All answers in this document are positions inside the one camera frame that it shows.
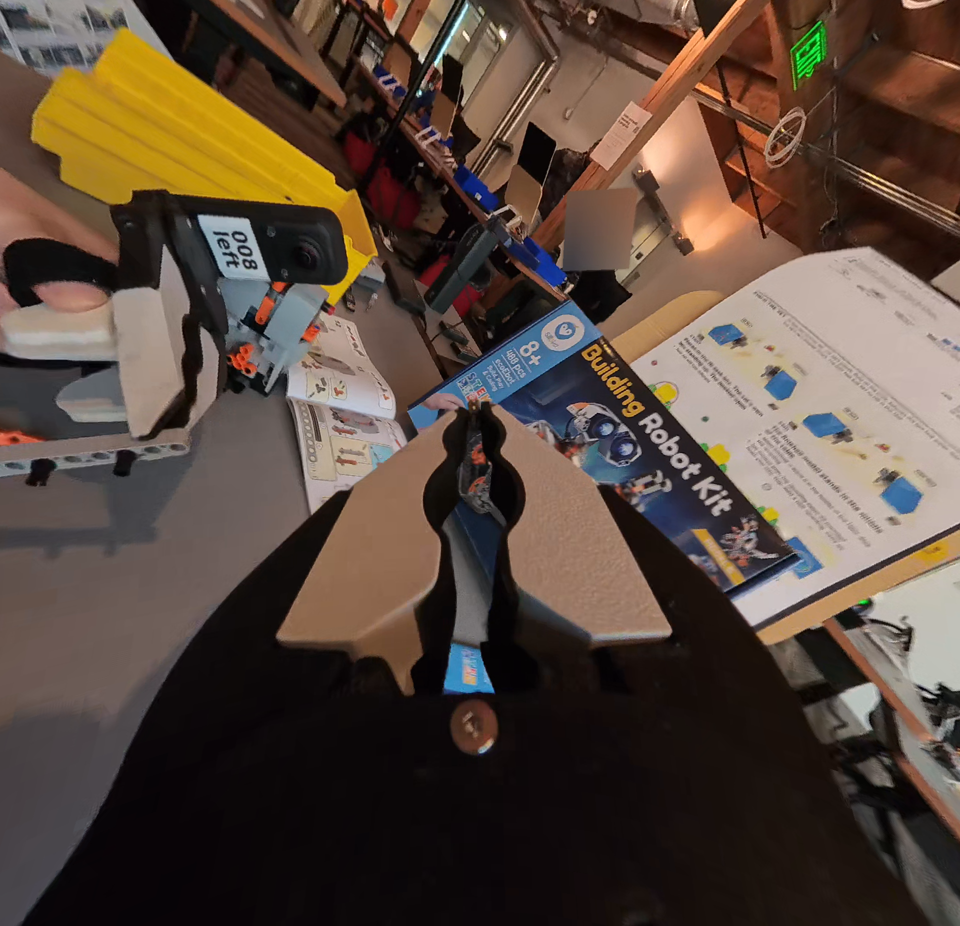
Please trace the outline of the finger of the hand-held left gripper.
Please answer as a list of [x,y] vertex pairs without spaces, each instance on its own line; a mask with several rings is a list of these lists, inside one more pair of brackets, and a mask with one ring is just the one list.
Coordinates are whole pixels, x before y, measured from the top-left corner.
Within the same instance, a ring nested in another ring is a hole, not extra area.
[[199,423],[221,391],[220,345],[171,251],[160,252],[156,285],[117,292],[117,363],[133,439]]

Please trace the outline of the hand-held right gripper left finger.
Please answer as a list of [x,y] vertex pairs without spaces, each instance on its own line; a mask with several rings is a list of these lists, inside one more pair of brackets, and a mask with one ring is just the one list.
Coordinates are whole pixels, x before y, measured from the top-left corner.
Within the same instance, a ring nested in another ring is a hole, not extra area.
[[444,525],[460,494],[469,412],[448,412],[317,518],[331,527],[276,639],[383,660],[406,695],[443,691],[457,611]]

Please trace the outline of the perforated building beam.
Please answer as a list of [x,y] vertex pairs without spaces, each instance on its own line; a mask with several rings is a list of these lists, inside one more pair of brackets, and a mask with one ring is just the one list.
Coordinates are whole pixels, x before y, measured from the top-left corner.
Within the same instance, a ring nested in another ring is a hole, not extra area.
[[1,477],[18,478],[30,488],[45,487],[56,471],[107,466],[126,478],[138,462],[156,462],[186,455],[191,435],[167,429],[149,440],[128,433],[42,439],[21,430],[1,431]]

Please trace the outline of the small plastic parts bag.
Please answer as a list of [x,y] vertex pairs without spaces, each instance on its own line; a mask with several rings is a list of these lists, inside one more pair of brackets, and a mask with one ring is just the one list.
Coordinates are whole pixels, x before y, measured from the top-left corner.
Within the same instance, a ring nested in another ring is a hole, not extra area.
[[483,439],[482,402],[468,401],[466,438],[458,470],[461,500],[476,514],[498,516],[491,499],[493,466],[489,463]]

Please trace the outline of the person's left hand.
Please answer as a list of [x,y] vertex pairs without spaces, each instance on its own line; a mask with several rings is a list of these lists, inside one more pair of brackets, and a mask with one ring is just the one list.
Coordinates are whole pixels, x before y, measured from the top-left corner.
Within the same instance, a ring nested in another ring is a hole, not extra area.
[[1,171],[2,316],[44,306],[82,314],[106,306],[115,240]]

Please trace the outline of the grey orange toy robot assembly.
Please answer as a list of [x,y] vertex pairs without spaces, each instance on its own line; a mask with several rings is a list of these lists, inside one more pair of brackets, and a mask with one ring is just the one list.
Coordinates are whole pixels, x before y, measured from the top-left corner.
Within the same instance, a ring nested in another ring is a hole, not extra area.
[[331,312],[329,290],[319,284],[222,278],[226,310],[225,356],[247,385],[269,394],[283,373],[306,355],[316,320]]

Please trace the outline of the red bag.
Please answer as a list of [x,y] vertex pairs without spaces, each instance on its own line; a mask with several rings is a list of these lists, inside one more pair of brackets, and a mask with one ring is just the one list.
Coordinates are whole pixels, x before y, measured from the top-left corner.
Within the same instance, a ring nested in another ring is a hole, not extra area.
[[[342,138],[342,151],[357,180],[362,179],[375,158],[375,144],[348,130]],[[400,232],[413,229],[422,209],[419,192],[411,181],[402,182],[400,167],[393,166],[389,159],[378,164],[366,189],[366,200],[379,224]]]

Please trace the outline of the toy instruction booklet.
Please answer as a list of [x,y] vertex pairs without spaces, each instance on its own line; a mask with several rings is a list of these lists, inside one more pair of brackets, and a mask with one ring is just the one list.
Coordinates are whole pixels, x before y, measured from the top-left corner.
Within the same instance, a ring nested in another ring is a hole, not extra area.
[[402,450],[394,392],[355,324],[321,313],[315,335],[286,372],[308,511],[315,513]]

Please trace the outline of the blue robot kit box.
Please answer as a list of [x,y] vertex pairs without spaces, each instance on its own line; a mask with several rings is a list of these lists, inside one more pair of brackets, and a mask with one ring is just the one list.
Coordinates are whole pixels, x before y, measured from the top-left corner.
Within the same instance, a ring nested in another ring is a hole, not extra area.
[[798,560],[573,302],[463,367],[411,404],[408,416],[420,431],[474,401],[501,407],[612,488],[732,598]]

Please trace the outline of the stack of yellow plastic bins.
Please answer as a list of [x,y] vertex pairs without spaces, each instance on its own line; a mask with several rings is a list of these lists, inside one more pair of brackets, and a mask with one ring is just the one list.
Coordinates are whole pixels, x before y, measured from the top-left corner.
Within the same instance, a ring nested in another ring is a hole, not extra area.
[[31,116],[30,139],[63,183],[109,205],[138,190],[331,210],[347,267],[335,306],[377,253],[357,192],[128,29],[88,71],[66,68]]

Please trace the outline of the dark grey device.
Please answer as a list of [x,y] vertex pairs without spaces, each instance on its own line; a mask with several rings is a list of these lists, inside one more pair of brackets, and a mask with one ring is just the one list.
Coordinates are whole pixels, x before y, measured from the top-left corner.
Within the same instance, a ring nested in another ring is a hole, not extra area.
[[424,295],[426,307],[438,314],[445,313],[491,254],[511,242],[511,234],[499,215],[493,215],[484,223],[473,224],[459,240],[445,268],[427,289]]

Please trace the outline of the large open printed manual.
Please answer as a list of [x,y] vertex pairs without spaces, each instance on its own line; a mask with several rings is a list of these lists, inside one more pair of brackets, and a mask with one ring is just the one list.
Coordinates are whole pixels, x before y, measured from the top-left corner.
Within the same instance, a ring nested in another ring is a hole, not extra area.
[[630,365],[797,553],[738,597],[757,631],[958,555],[958,298],[878,251],[791,260]]

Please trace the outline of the white paper notice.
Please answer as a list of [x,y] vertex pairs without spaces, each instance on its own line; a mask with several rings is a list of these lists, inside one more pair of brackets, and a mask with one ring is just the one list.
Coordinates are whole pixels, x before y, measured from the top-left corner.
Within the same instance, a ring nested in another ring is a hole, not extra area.
[[591,162],[611,173],[651,117],[652,114],[639,104],[628,103],[603,138],[595,144],[590,152]]

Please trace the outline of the green exit sign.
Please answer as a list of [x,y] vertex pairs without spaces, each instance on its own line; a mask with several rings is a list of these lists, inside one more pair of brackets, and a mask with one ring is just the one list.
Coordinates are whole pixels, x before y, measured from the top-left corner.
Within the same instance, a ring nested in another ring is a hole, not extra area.
[[830,57],[829,33],[824,16],[789,29],[788,65],[791,88],[797,93]]

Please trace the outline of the slanted wooden post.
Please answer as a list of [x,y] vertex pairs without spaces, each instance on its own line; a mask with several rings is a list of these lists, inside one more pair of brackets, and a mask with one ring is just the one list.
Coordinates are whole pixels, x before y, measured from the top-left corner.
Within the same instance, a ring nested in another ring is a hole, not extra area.
[[698,5],[701,30],[692,33],[680,53],[635,102],[644,111],[640,126],[630,131],[629,142],[609,165],[593,163],[571,188],[572,192],[602,191],[633,163],[693,88],[725,55],[730,44],[757,19],[771,0],[729,0],[724,14],[711,20],[706,5]]

